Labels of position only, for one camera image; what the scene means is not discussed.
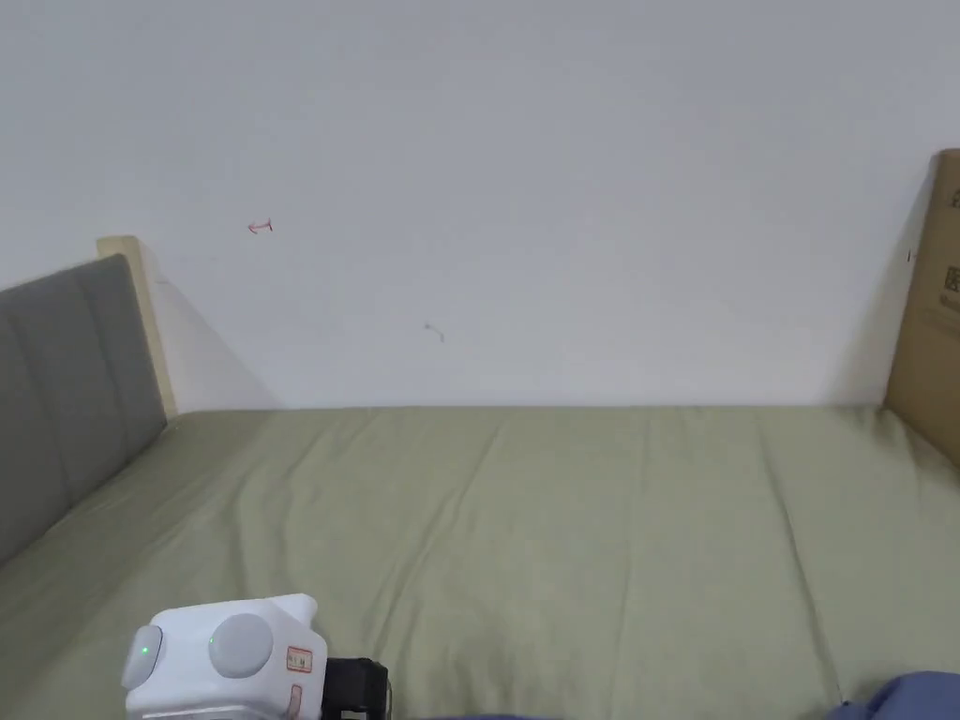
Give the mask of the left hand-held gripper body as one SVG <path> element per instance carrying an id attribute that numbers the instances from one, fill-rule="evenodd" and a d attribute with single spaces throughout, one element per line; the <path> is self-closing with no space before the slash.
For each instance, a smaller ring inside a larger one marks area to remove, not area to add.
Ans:
<path id="1" fill-rule="evenodd" d="M 389 718 L 387 668 L 330 655 L 317 609 L 293 593 L 159 612 L 129 646 L 127 718 Z"/>

